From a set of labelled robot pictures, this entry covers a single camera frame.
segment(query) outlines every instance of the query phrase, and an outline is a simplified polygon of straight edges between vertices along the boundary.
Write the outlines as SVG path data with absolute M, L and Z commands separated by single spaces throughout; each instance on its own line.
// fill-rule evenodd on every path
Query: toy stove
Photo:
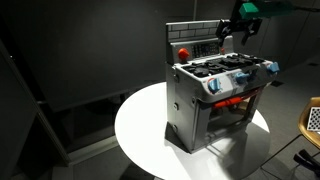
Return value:
M 168 122 L 190 153 L 246 128 L 277 63 L 218 46 L 219 21 L 167 24 Z

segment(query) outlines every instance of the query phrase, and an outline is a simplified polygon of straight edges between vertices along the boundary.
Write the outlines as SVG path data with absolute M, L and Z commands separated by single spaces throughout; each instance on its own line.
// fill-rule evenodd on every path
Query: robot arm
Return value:
M 245 45 L 250 36 L 256 35 L 262 23 L 261 18 L 285 15 L 293 10 L 318 12 L 313 8 L 295 7 L 289 1 L 245 1 L 237 0 L 230 20 L 220 20 L 216 36 L 219 46 L 233 32 L 244 32 L 241 44 Z

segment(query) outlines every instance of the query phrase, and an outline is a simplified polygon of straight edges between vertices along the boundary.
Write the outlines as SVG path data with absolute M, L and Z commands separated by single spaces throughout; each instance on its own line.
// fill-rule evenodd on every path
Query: oven door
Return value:
M 211 104 L 199 101 L 195 149 L 245 128 L 252 120 L 262 89 L 250 90 Z

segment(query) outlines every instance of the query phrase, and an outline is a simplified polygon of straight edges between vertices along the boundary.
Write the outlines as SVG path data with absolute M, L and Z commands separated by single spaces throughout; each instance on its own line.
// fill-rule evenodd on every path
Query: round tabletop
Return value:
M 162 179 L 241 179 L 266 159 L 268 126 L 256 111 L 251 123 L 193 154 L 165 139 L 166 83 L 146 87 L 130 96 L 116 116 L 120 147 L 139 167 Z

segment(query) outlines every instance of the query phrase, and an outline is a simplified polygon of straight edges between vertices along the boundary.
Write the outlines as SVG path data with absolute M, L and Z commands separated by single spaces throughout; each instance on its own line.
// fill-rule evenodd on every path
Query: red knob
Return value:
M 181 48 L 179 51 L 178 51 L 178 56 L 180 58 L 181 61 L 186 61 L 186 59 L 189 57 L 189 52 L 186 48 Z

